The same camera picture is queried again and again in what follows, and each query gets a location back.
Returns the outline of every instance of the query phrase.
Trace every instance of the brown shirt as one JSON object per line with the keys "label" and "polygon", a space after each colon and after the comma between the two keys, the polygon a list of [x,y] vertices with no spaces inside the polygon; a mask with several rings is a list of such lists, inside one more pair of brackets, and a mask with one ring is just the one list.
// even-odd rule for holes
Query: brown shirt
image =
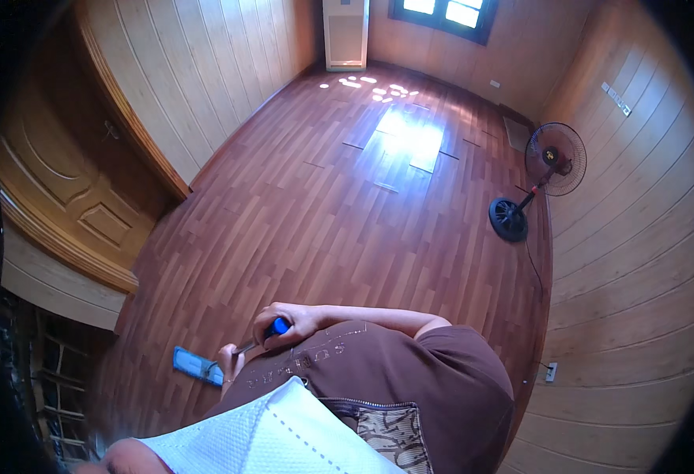
{"label": "brown shirt", "polygon": [[359,321],[250,360],[206,417],[244,405],[293,374],[407,472],[494,472],[513,418],[505,368],[474,329],[438,327],[414,340]]}

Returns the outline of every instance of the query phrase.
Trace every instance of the wooden floor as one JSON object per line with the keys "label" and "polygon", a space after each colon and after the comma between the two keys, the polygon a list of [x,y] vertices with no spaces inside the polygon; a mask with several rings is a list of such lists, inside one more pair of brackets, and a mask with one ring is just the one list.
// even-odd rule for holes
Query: wooden floor
{"label": "wooden floor", "polygon": [[[493,198],[523,197],[522,152],[497,109],[469,92],[382,65],[364,73],[375,84],[345,86],[346,76],[310,73],[286,87],[150,236],[122,335],[90,389],[89,419],[106,441],[198,421],[219,389],[174,371],[173,347],[214,359],[273,301],[410,308],[473,326],[523,412],[549,288],[540,298],[526,246],[500,240],[487,217]],[[372,99],[390,84],[419,93]],[[528,214],[529,250],[549,284],[544,199]]]}

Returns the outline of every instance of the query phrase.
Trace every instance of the standing fan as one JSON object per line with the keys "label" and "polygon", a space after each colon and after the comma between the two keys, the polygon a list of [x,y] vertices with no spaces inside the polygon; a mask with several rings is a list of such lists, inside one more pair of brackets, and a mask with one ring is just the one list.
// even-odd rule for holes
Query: standing fan
{"label": "standing fan", "polygon": [[490,204],[490,222],[500,238],[521,242],[528,225],[524,207],[542,189],[548,196],[563,196],[581,183],[587,169],[587,151],[579,134],[566,124],[550,122],[537,128],[524,153],[526,175],[534,184],[520,204],[499,197]]}

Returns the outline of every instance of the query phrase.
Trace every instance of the blue mop pad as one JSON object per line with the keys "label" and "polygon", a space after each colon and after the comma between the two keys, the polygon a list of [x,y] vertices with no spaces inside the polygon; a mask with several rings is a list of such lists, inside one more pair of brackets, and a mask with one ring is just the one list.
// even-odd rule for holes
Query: blue mop pad
{"label": "blue mop pad", "polygon": [[202,382],[218,387],[223,385],[223,371],[220,370],[217,362],[210,362],[204,357],[192,354],[183,347],[176,346],[173,350],[173,368],[194,378],[199,378]]}

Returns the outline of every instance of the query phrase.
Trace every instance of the air conditioner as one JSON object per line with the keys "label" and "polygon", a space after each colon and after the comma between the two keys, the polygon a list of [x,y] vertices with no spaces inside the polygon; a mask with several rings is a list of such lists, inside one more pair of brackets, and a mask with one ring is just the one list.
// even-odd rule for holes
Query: air conditioner
{"label": "air conditioner", "polygon": [[365,71],[368,0],[323,0],[327,71]]}

